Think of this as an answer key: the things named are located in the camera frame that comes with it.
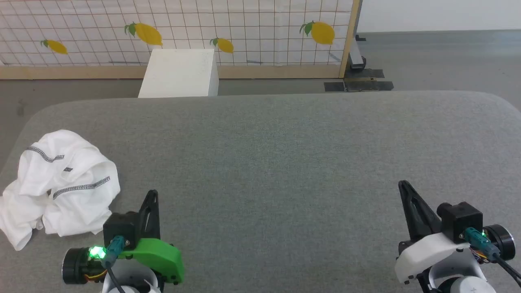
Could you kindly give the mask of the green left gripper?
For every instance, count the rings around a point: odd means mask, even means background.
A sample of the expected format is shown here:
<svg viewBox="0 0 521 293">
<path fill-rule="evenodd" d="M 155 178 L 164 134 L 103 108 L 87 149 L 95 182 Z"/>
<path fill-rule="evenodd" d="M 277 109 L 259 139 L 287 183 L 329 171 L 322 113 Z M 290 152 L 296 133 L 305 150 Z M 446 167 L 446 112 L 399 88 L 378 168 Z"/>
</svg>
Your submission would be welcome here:
<svg viewBox="0 0 521 293">
<path fill-rule="evenodd" d="M 147 278 L 151 274 L 154 285 L 184 282 L 184 263 L 181 252 L 162 240 L 158 191 L 149 190 L 138 212 L 139 237 L 136 248 L 124 250 L 123 238 L 113 239 L 109 246 L 95 245 L 69 249 L 62 263 L 63 282 L 68 285 L 84 285 L 88 282 L 113 284 L 112 276 L 119 285 L 133 283 L 138 275 Z"/>
</svg>

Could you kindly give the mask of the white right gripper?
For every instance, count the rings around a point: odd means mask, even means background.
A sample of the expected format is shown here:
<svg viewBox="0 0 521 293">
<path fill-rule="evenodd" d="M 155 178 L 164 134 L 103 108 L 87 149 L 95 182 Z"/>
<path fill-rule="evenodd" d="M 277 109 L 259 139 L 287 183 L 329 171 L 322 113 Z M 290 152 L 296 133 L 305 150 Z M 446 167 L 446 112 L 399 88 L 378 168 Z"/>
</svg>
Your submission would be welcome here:
<svg viewBox="0 0 521 293">
<path fill-rule="evenodd" d="M 409 284 L 487 284 L 480 265 L 497 264 L 510 277 L 516 270 L 508 264 L 515 258 L 516 246 L 510 232 L 501 225 L 490 225 L 478 232 L 465 230 L 465 242 L 456 244 L 441 233 L 441 220 L 407 181 L 398 189 L 411 241 L 402 243 L 395 273 Z"/>
</svg>

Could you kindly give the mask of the white shirt with grey stitching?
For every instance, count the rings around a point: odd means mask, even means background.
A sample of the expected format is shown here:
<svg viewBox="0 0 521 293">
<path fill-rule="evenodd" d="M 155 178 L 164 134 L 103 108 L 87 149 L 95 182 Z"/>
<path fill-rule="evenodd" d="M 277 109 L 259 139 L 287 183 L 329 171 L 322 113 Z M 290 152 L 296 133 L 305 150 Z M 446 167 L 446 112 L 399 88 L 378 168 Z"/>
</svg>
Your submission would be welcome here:
<svg viewBox="0 0 521 293">
<path fill-rule="evenodd" d="M 69 130 L 47 133 L 20 156 L 0 196 L 0 230 L 16 251 L 34 230 L 60 237 L 103 230 L 120 193 L 116 164 Z"/>
</svg>

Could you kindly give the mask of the white rectangular box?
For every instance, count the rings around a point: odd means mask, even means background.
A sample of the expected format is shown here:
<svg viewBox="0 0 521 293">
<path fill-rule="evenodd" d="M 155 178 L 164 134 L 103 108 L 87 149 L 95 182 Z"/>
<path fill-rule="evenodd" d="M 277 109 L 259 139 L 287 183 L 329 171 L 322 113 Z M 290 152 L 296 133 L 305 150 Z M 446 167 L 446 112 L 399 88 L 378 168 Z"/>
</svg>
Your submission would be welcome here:
<svg viewBox="0 0 521 293">
<path fill-rule="evenodd" d="M 212 49 L 154 49 L 138 98 L 217 96 L 219 76 Z"/>
</svg>

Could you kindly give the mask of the lemon print partition screen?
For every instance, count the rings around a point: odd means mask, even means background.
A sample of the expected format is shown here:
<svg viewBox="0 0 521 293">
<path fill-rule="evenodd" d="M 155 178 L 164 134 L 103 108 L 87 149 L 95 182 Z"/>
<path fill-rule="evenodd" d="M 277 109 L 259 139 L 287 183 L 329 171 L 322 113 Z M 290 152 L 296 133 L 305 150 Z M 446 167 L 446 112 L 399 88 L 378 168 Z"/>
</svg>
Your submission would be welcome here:
<svg viewBox="0 0 521 293">
<path fill-rule="evenodd" d="M 342 78 L 361 0 L 0 0 L 0 79 L 133 79 L 211 49 L 222 79 Z"/>
</svg>

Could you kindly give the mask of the white partition panel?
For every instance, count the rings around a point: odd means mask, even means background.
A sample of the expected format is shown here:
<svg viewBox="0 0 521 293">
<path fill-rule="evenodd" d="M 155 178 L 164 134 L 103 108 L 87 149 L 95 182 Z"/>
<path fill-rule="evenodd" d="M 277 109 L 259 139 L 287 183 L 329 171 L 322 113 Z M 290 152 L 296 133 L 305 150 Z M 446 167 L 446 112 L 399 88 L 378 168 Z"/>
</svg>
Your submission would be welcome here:
<svg viewBox="0 0 521 293">
<path fill-rule="evenodd" d="M 363 0 L 358 32 L 521 30 L 521 0 Z"/>
</svg>

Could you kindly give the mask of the black floor base plate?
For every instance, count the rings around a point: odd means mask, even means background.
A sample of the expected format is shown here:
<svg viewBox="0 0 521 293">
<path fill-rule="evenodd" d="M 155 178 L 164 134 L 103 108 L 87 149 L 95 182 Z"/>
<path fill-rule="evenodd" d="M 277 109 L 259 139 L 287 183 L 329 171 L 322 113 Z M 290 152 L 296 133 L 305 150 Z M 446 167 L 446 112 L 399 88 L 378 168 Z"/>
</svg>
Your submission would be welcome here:
<svg viewBox="0 0 521 293">
<path fill-rule="evenodd" d="M 382 69 L 348 69 L 342 81 L 324 82 L 326 92 L 391 91 L 393 89 L 393 82 L 385 80 Z"/>
</svg>

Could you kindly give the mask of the grey metal partition post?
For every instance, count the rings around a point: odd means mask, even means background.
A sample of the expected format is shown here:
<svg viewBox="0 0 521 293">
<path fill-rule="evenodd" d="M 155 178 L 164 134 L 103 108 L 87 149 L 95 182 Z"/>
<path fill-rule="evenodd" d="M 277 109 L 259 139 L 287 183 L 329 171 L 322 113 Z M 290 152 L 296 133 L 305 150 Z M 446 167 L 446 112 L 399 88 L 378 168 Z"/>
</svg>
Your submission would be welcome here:
<svg viewBox="0 0 521 293">
<path fill-rule="evenodd" d="M 361 55 L 359 49 L 359 42 L 364 41 L 366 41 L 365 38 L 360 38 L 359 35 L 354 35 L 349 52 L 349 64 L 352 72 L 360 72 L 366 68 L 366 58 Z"/>
</svg>

